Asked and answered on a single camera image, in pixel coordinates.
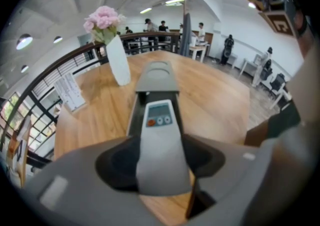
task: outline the wooden handrail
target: wooden handrail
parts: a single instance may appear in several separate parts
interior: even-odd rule
[[[165,37],[174,37],[174,38],[178,38],[179,37],[179,33],[174,33],[174,32],[137,32],[137,33],[128,33],[128,34],[123,34],[120,35],[121,40],[132,40],[132,39],[138,39],[138,38],[149,38],[149,37],[158,37],[158,36],[165,36]],[[14,107],[12,108],[11,114],[9,115],[5,127],[3,129],[3,133],[1,136],[1,140],[0,140],[0,152],[3,149],[3,145],[5,142],[5,136],[6,133],[8,131],[8,127],[9,124],[11,123],[11,121],[13,120],[16,112],[18,111],[19,106],[23,103],[23,101],[27,98],[27,96],[32,92],[32,90],[35,88],[35,86],[37,86],[37,84],[40,83],[40,81],[42,81],[48,74],[50,74],[51,72],[53,72],[55,69],[57,69],[59,66],[63,65],[64,63],[68,62],[69,60],[71,60],[72,58],[79,56],[83,53],[86,53],[87,51],[90,51],[92,49],[96,49],[96,48],[100,48],[102,46],[104,46],[105,44],[102,42],[95,42],[95,43],[88,43],[86,45],[83,45],[69,53],[67,53],[66,55],[62,56],[61,58],[59,58],[58,60],[56,60],[54,63],[52,63],[50,66],[48,66],[43,72],[41,72],[28,86],[27,88],[23,91],[23,93],[21,94],[21,96],[19,97],[18,101],[16,102],[16,104],[14,105]]]

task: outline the gray device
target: gray device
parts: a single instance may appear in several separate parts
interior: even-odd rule
[[[160,72],[150,75],[156,69],[167,73],[157,79]],[[318,161],[319,124],[298,125],[260,148],[223,143],[184,133],[178,96],[170,63],[147,65],[127,136],[71,151],[48,164],[21,191],[25,202],[50,225],[161,226],[139,194],[188,191],[186,168],[195,183],[185,225],[264,225],[294,200]],[[172,136],[159,131],[166,127]],[[153,131],[158,134],[154,140]],[[171,144],[178,163],[167,166],[162,158]],[[162,156],[150,157],[157,149]],[[158,179],[163,186],[149,179],[158,177],[152,171],[154,162],[164,176]]]

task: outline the white vase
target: white vase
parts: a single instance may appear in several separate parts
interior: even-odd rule
[[[119,86],[125,86],[131,81],[130,68],[124,46],[119,35],[116,35],[108,45],[106,54],[113,76]]]

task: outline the orange button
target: orange button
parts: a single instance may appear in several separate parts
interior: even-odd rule
[[[154,119],[150,119],[149,121],[148,121],[148,126],[149,127],[152,127],[152,126],[154,126],[156,124],[156,121],[154,120]]]

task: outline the button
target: button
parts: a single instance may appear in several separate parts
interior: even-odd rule
[[[158,117],[156,122],[158,123],[158,125],[162,125],[164,123],[164,120],[162,119],[162,117]]]
[[[147,123],[149,127],[153,127],[155,124],[156,124],[156,121],[154,119],[150,119]]]
[[[169,116],[165,116],[165,117],[164,117],[164,122],[165,122],[166,124],[169,124],[169,123],[171,122],[170,117],[169,117]]]

